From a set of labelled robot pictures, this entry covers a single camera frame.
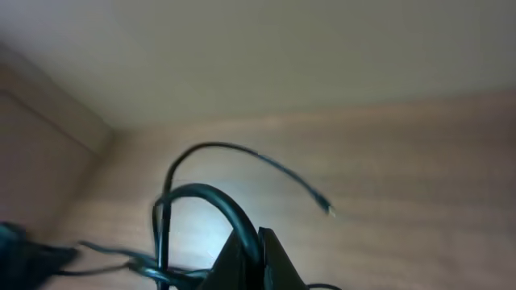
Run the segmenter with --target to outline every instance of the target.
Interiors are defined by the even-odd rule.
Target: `floor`
[[[205,140],[275,157],[324,192],[325,216],[291,180],[253,158],[205,150],[177,184],[229,193],[271,227],[307,283],[343,289],[511,289],[516,284],[516,94],[157,127],[119,135],[55,228],[78,239],[152,252],[150,206],[170,162]],[[173,206],[171,263],[209,267],[231,231],[197,200]],[[124,259],[84,251],[73,269]],[[121,271],[48,289],[154,289]]]

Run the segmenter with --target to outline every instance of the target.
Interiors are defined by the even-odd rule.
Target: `cable tip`
[[[335,208],[333,206],[330,206],[328,208],[328,215],[332,216],[333,218],[337,217],[337,215],[335,214]]]

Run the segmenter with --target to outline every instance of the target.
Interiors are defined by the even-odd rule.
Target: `dark blurry object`
[[[4,289],[36,289],[48,277],[89,276],[127,268],[156,281],[158,290],[173,286],[179,290],[302,290],[309,288],[339,289],[328,284],[305,285],[296,272],[279,240],[270,229],[256,232],[248,216],[226,193],[208,184],[186,184],[172,190],[173,175],[181,162],[193,152],[205,147],[224,147],[245,152],[279,169],[297,181],[329,215],[335,216],[330,202],[297,173],[276,160],[252,149],[222,142],[200,143],[177,158],[170,167],[163,194],[152,208],[152,229],[156,257],[121,248],[107,248],[91,242],[82,246],[105,254],[126,255],[131,259],[123,265],[88,271],[62,271],[65,264],[77,256],[77,250],[55,248],[28,242],[23,230],[6,225],[2,232],[2,280]],[[201,198],[217,209],[233,226],[233,232],[211,269],[188,270],[169,266],[169,230],[171,205],[182,197]]]

